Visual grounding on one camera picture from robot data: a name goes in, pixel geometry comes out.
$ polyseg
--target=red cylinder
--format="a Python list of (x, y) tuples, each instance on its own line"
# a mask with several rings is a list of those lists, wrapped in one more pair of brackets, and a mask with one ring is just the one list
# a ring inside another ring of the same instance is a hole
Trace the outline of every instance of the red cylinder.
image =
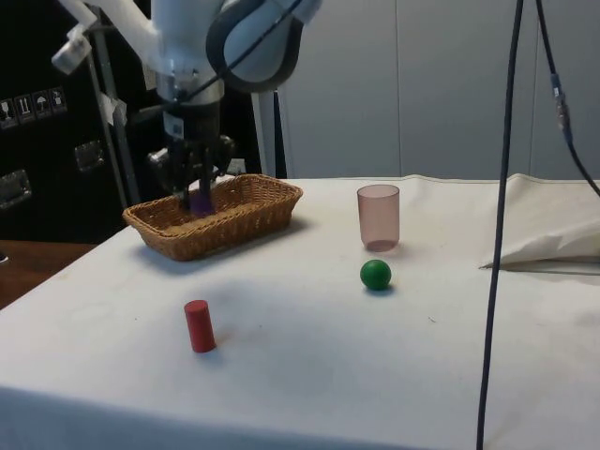
[(213, 325), (210, 322), (208, 303), (204, 300), (189, 302), (185, 307), (187, 329), (191, 348), (196, 353), (207, 353), (215, 349)]

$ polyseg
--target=black cable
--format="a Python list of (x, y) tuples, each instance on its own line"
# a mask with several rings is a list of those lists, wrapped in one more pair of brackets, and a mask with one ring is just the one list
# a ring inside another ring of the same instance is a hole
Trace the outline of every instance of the black cable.
[(513, 96), (515, 91), (515, 72), (517, 68), (518, 38), (523, 17), (523, 2), (517, 0), (515, 25), (508, 57), (508, 81), (506, 84), (506, 101), (504, 111), (504, 137), (502, 145), (502, 166), (498, 189), (498, 212), (496, 216), (496, 239), (494, 244), (494, 260), (489, 283), (489, 299), (487, 301), (486, 339), (484, 344), (484, 365), (481, 377), (481, 393), (479, 395), (479, 412), (477, 416), (477, 450), (484, 448), (484, 431), (486, 427), (486, 406), (488, 403), (489, 367), (491, 363), (491, 344), (494, 332), (494, 313), (498, 293), (498, 277), (500, 275), (500, 258), (503, 248), (504, 209), (506, 204), (506, 181), (508, 179), (508, 163), (510, 157), (510, 139), (513, 127)]
[(304, 0), (295, 0), (281, 15), (266, 29), (260, 36), (250, 44), (250, 46), (245, 49), (237, 58), (233, 60), (231, 64), (224, 67), (220, 70), (214, 77), (210, 78), (207, 82), (203, 83), (198, 88), (194, 89), (191, 92), (185, 93), (181, 98), (178, 98), (175, 102), (165, 103), (164, 105), (158, 105), (150, 108), (146, 108), (144, 110), (139, 111), (132, 119), (131, 123), (133, 125), (139, 124), (141, 122), (145, 122), (146, 120), (152, 119), (158, 114), (167, 113), (168, 111), (172, 111), (173, 109), (180, 106), (182, 103), (192, 100), (194, 97), (199, 95), (201, 92), (208, 89), (210, 86), (218, 82), (223, 76), (225, 76), (228, 72), (231, 72), (235, 68), (237, 68), (240, 64), (242, 64), (246, 58), (250, 56), (252, 52), (254, 52), (265, 39), (267, 39), (288, 17), (290, 17), (294, 11), (300, 6), (300, 4)]
[(583, 178), (585, 178), (585, 181), (588, 182), (588, 184), (590, 185), (590, 188), (592, 188), (593, 191), (598, 195), (598, 197), (600, 197), (600, 188), (598, 188), (598, 185), (595, 184), (593, 179), (590, 177), (590, 174), (583, 166), (581, 159), (579, 159), (579, 155), (578, 155), (577, 150), (575, 149), (573, 140), (567, 141), (566, 144), (569, 147), (569, 152), (571, 153), (571, 158), (573, 159), (573, 162), (575, 162), (575, 165), (577, 166), (579, 173), (581, 173), (581, 176), (583, 176)]
[(544, 48), (546, 49), (547, 64), (550, 67), (550, 73), (556, 74), (556, 65), (554, 64), (554, 56), (552, 56), (552, 49), (550, 48), (550, 38), (548, 37), (548, 27), (546, 26), (546, 16), (544, 14), (544, 7), (542, 0), (535, 0), (537, 6), (537, 17), (540, 22), (540, 31), (542, 32), (542, 40), (544, 41)]
[(579, 158), (578, 152), (573, 142), (573, 130), (571, 129), (571, 117), (569, 114), (569, 108), (566, 104), (566, 96), (561, 85), (561, 79), (556, 70), (554, 64), (554, 56), (552, 55), (552, 48), (550, 46), (550, 39), (548, 36), (548, 26), (546, 24), (546, 15), (544, 14), (544, 6), (542, 0), (535, 0), (537, 6), (537, 16), (540, 22), (540, 30), (542, 32), (542, 39), (544, 40), (544, 48), (546, 50), (547, 64), (550, 69), (550, 80), (552, 82), (552, 93), (556, 102), (556, 110), (559, 118), (559, 125), (562, 131), (562, 135), (566, 140), (567, 147), (573, 162), (577, 166), (579, 173), (588, 182), (590, 188), (600, 197), (600, 188), (594, 183), (592, 177), (586, 170), (585, 166)]

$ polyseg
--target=pink plastic cup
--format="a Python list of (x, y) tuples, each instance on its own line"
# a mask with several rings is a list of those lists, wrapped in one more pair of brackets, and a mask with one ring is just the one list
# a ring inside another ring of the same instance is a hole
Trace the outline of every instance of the pink plastic cup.
[(400, 240), (400, 190), (392, 185), (358, 189), (360, 237), (369, 251), (387, 251)]

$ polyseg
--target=woven basket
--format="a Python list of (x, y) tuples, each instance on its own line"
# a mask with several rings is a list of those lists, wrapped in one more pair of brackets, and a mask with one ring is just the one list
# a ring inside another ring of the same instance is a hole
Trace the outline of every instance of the woven basket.
[(240, 175), (213, 188), (217, 212), (212, 216), (195, 217), (167, 197), (132, 206), (123, 218), (150, 248), (190, 261), (286, 228), (300, 197), (300, 187), (265, 175)]

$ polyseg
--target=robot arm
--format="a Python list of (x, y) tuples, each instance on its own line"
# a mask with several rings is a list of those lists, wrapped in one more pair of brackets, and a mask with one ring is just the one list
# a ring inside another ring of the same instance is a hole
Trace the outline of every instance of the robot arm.
[(186, 206), (189, 183), (200, 179), (208, 197), (214, 164), (219, 162), (222, 171), (231, 159), (233, 144), (219, 135), (224, 84), (261, 92), (284, 83), (295, 69), (302, 29), (323, 2), (152, 0), (152, 17), (146, 18), (133, 0), (59, 1), (79, 24), (52, 59), (58, 68), (69, 73), (91, 50), (84, 31), (96, 15), (87, 3), (102, 8), (157, 73), (157, 92), (168, 106), (163, 118), (170, 145), (151, 160)]

